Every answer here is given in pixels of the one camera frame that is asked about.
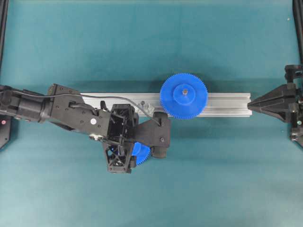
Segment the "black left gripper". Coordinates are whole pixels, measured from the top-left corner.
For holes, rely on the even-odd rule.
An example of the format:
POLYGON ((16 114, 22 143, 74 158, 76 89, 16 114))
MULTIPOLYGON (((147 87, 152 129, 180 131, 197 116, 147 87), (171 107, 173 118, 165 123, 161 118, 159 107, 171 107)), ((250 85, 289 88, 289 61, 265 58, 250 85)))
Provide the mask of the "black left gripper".
MULTIPOLYGON (((109 110, 105 103, 100 104, 100 111, 109 114, 107 134, 99 138, 105 155, 107 170, 114 174, 130 174, 136 167, 133 128, 138 124, 139 116, 130 104, 114 104, 109 110)), ((168 123, 170 119, 165 112, 154 112, 153 120, 168 123)), ((167 148, 155 146, 151 149, 154 158, 166 158, 167 148)))

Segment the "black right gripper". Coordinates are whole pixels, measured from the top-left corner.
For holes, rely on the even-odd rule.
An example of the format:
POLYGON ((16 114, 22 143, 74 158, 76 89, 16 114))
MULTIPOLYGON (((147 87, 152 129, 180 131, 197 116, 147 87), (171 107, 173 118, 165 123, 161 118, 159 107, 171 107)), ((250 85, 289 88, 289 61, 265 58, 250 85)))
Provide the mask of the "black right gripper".
POLYGON ((248 109, 260 114, 275 117, 283 122, 290 122, 290 138, 293 142, 303 141, 303 90, 295 84, 295 79, 303 78, 302 65, 286 65, 287 84, 280 85, 250 103, 248 109), (265 106, 288 104, 288 111, 264 108, 265 106))

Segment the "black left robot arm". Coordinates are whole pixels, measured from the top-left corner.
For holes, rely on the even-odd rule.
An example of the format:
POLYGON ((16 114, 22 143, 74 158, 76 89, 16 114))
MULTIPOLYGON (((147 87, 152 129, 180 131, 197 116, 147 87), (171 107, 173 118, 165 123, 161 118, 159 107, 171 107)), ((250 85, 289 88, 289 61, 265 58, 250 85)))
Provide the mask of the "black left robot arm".
POLYGON ((0 87, 0 144, 10 139, 13 119, 43 123, 48 121, 64 130, 88 135, 102 143, 107 169, 111 173, 129 174, 136 167, 137 143, 150 149, 149 155, 165 158, 170 145, 171 122, 164 112, 154 112, 139 123, 144 108, 130 99, 106 106, 106 98, 98 98, 93 107, 86 95, 58 84, 50 86, 47 95, 9 86, 0 87))

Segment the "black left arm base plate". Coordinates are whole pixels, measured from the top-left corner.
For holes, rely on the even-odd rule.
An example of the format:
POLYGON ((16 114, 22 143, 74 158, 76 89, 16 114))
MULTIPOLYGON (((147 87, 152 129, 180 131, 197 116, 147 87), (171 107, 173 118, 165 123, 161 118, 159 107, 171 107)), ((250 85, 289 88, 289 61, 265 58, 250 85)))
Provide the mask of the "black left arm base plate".
POLYGON ((6 115, 0 116, 0 148, 4 146, 10 140, 10 131, 11 131, 11 117, 6 115))

